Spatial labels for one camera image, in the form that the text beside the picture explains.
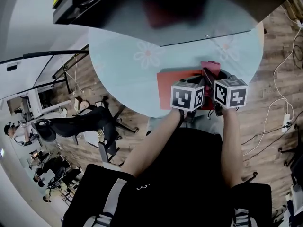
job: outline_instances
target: power strip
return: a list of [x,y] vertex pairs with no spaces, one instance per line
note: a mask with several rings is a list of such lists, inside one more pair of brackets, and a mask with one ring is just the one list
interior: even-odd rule
[[290,114],[284,114],[283,124],[282,124],[282,132],[286,132],[290,125]]

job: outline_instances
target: wooden floor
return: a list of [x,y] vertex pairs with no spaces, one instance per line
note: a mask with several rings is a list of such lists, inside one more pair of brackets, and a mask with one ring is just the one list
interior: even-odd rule
[[[280,98],[273,82],[273,72],[292,50],[292,44],[298,27],[287,19],[283,10],[278,8],[264,21],[264,28],[267,30],[264,42],[264,55],[260,67],[250,83],[249,101],[246,107],[241,108],[239,119],[241,122],[241,142],[245,142],[257,133],[261,133],[264,127],[264,120],[267,115],[268,107],[274,100]],[[297,45],[302,45],[302,39],[298,38]],[[75,67],[68,71],[73,77]],[[104,95],[109,96],[110,109],[113,113],[118,110],[119,102],[115,100],[102,86],[95,71],[91,65],[90,57],[82,60],[77,67],[77,82],[84,93],[77,90],[77,95],[88,100],[91,104],[100,101]],[[290,57],[277,71],[276,84],[280,92],[292,103],[295,116],[303,110],[303,70],[294,66],[293,58]],[[69,78],[70,87],[74,89],[74,81]],[[55,87],[54,103],[62,102],[68,98],[74,102],[74,95],[67,94],[67,89],[62,83]],[[286,104],[280,100],[272,105],[266,123],[266,130],[276,129],[282,126],[283,115],[286,112]],[[68,107],[68,114],[75,114],[72,105]],[[116,164],[125,160],[129,152],[138,145],[145,136],[147,117],[126,109],[121,118],[123,122],[131,127],[138,127],[140,131],[132,135],[125,131],[120,131],[123,136],[122,140],[117,142],[121,150],[114,157],[113,162]],[[296,123],[300,125],[303,122],[303,114],[299,116]],[[266,134],[263,137],[260,146],[244,157],[249,159],[256,153],[260,152],[274,140],[282,135],[281,130]],[[242,146],[243,153],[254,148],[261,136],[256,137],[249,143]],[[76,146],[72,141],[59,139],[62,147],[62,154],[75,165],[80,165],[83,169],[89,163],[101,165],[101,158],[97,148],[85,143],[79,139],[79,145]],[[280,154],[278,148],[293,148],[297,145],[296,131],[292,127],[280,140],[273,143],[266,150],[250,160],[244,162],[244,178],[248,178],[254,171],[258,172],[254,182],[267,183],[272,189],[273,211],[285,204],[285,195],[290,190],[291,177],[289,168],[283,165],[285,160],[291,158],[292,153]]]

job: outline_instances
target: floral pattern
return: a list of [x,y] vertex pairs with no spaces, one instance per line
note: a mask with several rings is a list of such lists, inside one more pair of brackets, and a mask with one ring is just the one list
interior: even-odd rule
[[160,66],[159,56],[165,51],[163,47],[144,41],[138,41],[137,47],[140,51],[134,54],[134,60],[141,61],[142,69],[147,69],[149,66]]

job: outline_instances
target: light blue table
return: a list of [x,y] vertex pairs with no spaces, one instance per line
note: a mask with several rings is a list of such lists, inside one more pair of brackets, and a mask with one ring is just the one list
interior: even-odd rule
[[159,47],[107,30],[89,29],[89,53],[106,90],[126,107],[149,117],[161,117],[157,72],[200,69],[200,61],[216,61],[247,84],[263,56],[260,23],[250,32]]

